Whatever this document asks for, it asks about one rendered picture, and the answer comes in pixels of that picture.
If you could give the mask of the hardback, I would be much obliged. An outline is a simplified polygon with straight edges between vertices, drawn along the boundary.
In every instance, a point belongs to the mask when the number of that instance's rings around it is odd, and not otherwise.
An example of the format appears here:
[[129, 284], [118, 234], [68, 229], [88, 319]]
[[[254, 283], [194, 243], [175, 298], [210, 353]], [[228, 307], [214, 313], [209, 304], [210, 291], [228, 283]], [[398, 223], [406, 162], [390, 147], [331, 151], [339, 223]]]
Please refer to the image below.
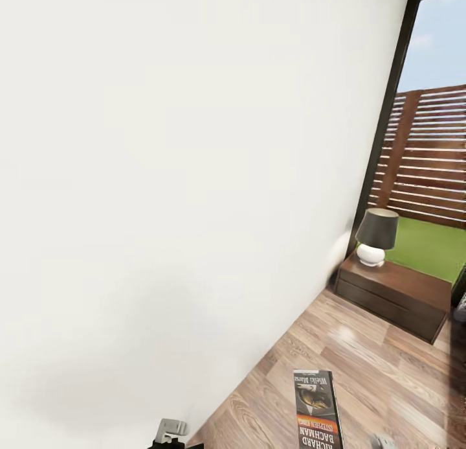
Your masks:
[[346, 449], [332, 371], [293, 371], [299, 449]]

